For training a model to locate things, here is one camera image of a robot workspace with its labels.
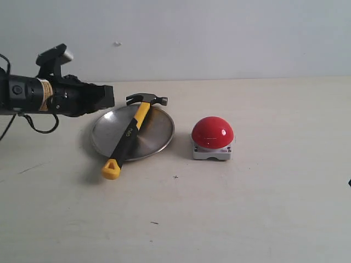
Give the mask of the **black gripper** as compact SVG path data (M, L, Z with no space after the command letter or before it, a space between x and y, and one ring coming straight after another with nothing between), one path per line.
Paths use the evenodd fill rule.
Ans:
M46 105L58 115L79 117L115 106L114 88L82 82L74 75L47 78L53 88Z

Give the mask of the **black silver Piper robot arm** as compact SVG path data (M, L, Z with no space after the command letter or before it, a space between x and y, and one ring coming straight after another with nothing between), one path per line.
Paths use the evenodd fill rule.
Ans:
M74 75L32 78L1 70L1 115L54 113L79 117L114 106L110 85L84 83Z

